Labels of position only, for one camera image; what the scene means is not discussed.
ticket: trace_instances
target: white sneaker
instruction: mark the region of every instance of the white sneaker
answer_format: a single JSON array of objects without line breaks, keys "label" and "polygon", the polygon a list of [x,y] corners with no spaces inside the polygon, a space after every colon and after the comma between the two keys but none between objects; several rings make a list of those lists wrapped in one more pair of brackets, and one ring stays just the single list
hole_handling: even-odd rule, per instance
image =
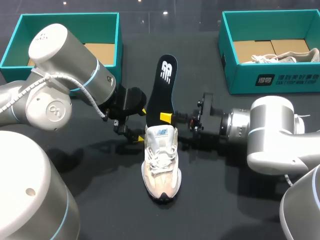
[{"label": "white sneaker", "polygon": [[320,62],[320,53],[317,48],[311,49],[309,52],[293,52],[288,51],[281,55],[267,54],[263,56],[252,55],[252,61],[244,62],[244,64],[274,64],[274,63],[299,63],[299,62]]},{"label": "white sneaker", "polygon": [[177,149],[178,129],[171,125],[146,127],[141,173],[147,191],[157,200],[172,199],[180,188]]}]

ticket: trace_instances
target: shoe insole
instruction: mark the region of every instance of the shoe insole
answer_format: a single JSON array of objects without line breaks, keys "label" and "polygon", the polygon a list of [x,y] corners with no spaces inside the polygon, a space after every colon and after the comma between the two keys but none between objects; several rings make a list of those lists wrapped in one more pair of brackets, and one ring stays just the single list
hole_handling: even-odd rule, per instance
[{"label": "shoe insole", "polygon": [[178,63],[174,56],[166,54],[160,57],[156,66],[152,93],[146,107],[146,124],[148,127],[169,125],[160,120],[160,113],[174,114],[172,90],[174,88]]}]

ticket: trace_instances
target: new balance logo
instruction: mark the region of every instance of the new balance logo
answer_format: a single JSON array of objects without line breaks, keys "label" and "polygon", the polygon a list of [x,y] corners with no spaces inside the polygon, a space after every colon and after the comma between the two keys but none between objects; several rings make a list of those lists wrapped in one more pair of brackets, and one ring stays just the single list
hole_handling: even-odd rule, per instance
[{"label": "new balance logo", "polygon": [[158,130],[158,132],[156,133],[156,135],[165,135],[167,133],[167,129],[162,129],[162,130]]},{"label": "new balance logo", "polygon": [[170,63],[167,63],[166,61],[163,61],[161,70],[162,72],[160,74],[160,77],[162,77],[168,84],[170,84],[172,65]]}]

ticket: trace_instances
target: cable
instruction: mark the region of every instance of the cable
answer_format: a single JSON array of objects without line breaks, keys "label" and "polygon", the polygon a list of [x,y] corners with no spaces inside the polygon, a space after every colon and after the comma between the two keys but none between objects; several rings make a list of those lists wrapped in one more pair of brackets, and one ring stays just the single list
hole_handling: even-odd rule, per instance
[{"label": "cable", "polygon": [[286,182],[287,182],[287,183],[289,184],[289,186],[291,187],[293,184],[292,184],[292,182],[290,181],[290,178],[289,178],[288,174],[284,175],[284,177],[285,177]]},{"label": "cable", "polygon": [[17,101],[19,101],[24,95],[29,93],[32,89],[34,89],[35,87],[39,86],[40,84],[43,84],[44,82],[48,81],[50,79],[50,77],[54,78],[54,79],[67,80],[67,81],[75,84],[84,93],[84,95],[88,98],[89,102],[91,103],[91,105],[93,106],[95,111],[98,113],[98,115],[101,118],[104,118],[106,116],[106,115],[104,115],[102,113],[102,111],[100,111],[100,109],[98,108],[94,98],[85,89],[85,87],[80,82],[78,82],[76,79],[74,79],[73,77],[70,77],[70,76],[67,76],[67,75],[64,75],[64,74],[46,75],[45,77],[43,77],[43,78],[35,81],[34,83],[30,84],[22,92],[20,92],[17,96],[15,96],[11,101],[9,101],[6,105],[4,105],[2,108],[0,108],[0,114],[3,113],[4,111],[6,111],[7,109],[11,108],[11,106],[13,106]]}]

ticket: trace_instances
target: cardboard insert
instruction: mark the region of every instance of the cardboard insert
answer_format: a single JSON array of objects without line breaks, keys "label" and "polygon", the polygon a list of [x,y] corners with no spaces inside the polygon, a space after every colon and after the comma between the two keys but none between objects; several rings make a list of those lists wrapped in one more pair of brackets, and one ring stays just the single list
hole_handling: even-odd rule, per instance
[{"label": "cardboard insert", "polygon": [[309,48],[304,39],[234,41],[233,44],[240,64],[252,61],[252,55],[280,55],[290,51],[296,53],[309,52]]}]

